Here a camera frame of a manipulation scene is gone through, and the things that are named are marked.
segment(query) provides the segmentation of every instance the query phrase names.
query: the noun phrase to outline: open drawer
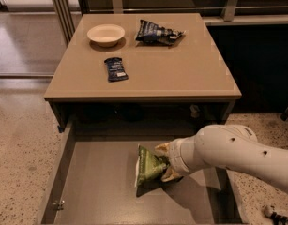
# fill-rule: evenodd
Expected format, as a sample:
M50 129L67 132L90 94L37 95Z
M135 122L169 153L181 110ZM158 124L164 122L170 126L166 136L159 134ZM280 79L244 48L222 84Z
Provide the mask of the open drawer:
M247 224L231 172L212 168L165 187L134 186L138 145L153 150L174 138L90 135L70 118L39 223Z

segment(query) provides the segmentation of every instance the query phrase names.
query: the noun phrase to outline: bowl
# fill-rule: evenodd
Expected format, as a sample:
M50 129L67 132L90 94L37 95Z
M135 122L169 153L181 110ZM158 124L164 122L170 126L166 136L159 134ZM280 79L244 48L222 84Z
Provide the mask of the bowl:
M103 48L113 47L124 35L124 28L114 24L98 25L91 28L87 33L90 40Z

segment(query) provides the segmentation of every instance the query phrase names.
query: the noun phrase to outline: dark blue package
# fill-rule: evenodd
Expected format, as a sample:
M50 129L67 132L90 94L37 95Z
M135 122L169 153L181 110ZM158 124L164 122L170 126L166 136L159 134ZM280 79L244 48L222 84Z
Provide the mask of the dark blue package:
M167 29L158 26L155 23L141 20L141 27L137 33L136 40L144 43L162 43L164 45L173 45L184 32L174 29Z
M120 57L111 57L104 61L104 64L107 66L108 71L108 81L117 82L126 80L128 78L127 73L125 72L122 58Z

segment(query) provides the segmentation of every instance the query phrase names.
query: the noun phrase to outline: green snack bag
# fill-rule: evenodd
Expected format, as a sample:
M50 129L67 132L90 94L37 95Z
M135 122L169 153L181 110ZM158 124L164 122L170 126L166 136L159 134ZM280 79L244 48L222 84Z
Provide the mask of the green snack bag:
M156 156L139 145L135 186L163 176L168 166L169 161L165 156Z

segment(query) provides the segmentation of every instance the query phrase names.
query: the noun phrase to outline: table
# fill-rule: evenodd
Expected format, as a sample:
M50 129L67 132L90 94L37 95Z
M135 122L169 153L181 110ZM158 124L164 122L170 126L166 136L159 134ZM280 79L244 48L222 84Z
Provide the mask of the table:
M173 46L146 46L135 40L144 19L185 31ZM90 42L87 32L99 24L117 24L126 34L112 48ZM121 57L129 79L108 82L104 60ZM241 93L200 14L83 15L44 98L60 127L75 105L92 103L219 104L225 121Z

